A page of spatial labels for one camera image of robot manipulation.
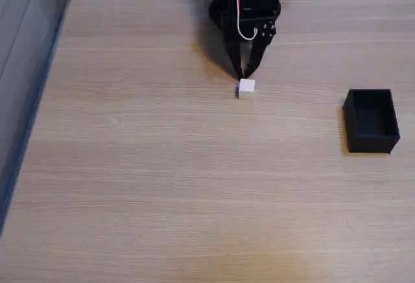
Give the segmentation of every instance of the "wood grain surface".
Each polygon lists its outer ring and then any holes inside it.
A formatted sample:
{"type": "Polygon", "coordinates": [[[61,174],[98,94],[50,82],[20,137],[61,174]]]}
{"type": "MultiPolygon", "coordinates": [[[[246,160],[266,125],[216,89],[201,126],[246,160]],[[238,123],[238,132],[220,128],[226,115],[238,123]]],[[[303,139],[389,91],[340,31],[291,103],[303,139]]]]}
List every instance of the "wood grain surface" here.
{"type": "Polygon", "coordinates": [[[415,0],[281,3],[242,101],[207,1],[73,1],[0,282],[413,282],[415,0]],[[391,155],[347,153],[350,88],[391,155]]]}

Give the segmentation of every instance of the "cable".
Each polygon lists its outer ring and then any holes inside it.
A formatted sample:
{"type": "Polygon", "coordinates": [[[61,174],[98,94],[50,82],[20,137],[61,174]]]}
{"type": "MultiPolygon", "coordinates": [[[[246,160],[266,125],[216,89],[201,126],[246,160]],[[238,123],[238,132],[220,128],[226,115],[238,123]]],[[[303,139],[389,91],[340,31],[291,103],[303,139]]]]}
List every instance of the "cable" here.
{"type": "Polygon", "coordinates": [[[242,36],[242,38],[245,39],[245,40],[247,40],[247,41],[252,41],[257,36],[258,29],[257,28],[254,28],[254,36],[251,37],[251,38],[247,38],[245,35],[242,34],[242,32],[241,32],[241,30],[239,28],[239,16],[240,16],[240,12],[241,12],[241,10],[239,9],[239,6],[241,4],[241,1],[240,0],[236,0],[236,3],[237,3],[237,5],[236,5],[236,9],[237,9],[236,10],[237,11],[237,23],[236,23],[236,26],[238,28],[239,35],[242,36]]]}

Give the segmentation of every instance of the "white cube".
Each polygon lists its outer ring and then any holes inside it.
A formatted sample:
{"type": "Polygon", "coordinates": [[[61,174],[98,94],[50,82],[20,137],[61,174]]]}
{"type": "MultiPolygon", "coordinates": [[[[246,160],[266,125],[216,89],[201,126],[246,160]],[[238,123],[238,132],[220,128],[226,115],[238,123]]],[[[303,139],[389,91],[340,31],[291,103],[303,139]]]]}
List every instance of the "white cube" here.
{"type": "Polygon", "coordinates": [[[251,99],[254,96],[255,80],[241,79],[239,81],[239,99],[251,99]]]}

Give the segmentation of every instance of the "white wire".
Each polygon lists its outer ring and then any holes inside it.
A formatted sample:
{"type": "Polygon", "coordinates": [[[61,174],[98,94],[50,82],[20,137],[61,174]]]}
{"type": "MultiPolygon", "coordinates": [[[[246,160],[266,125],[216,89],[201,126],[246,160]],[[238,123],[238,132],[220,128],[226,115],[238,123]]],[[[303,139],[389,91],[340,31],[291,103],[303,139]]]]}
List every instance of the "white wire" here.
{"type": "Polygon", "coordinates": [[[237,11],[236,26],[238,28],[239,35],[242,36],[242,38],[244,38],[247,41],[252,41],[257,36],[258,29],[257,28],[254,28],[254,36],[251,37],[251,38],[247,38],[245,35],[242,34],[242,32],[241,32],[241,30],[239,28],[239,16],[240,16],[240,13],[239,13],[239,0],[236,0],[236,11],[237,11]]]}

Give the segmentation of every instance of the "open black box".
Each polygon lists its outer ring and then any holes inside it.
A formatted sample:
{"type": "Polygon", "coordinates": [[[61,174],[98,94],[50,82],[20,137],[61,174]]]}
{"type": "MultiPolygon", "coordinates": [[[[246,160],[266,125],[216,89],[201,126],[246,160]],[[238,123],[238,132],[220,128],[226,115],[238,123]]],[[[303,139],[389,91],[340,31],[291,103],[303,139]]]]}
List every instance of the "open black box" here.
{"type": "Polygon", "coordinates": [[[390,90],[350,90],[343,113],[351,153],[390,153],[401,137],[390,90]]]}

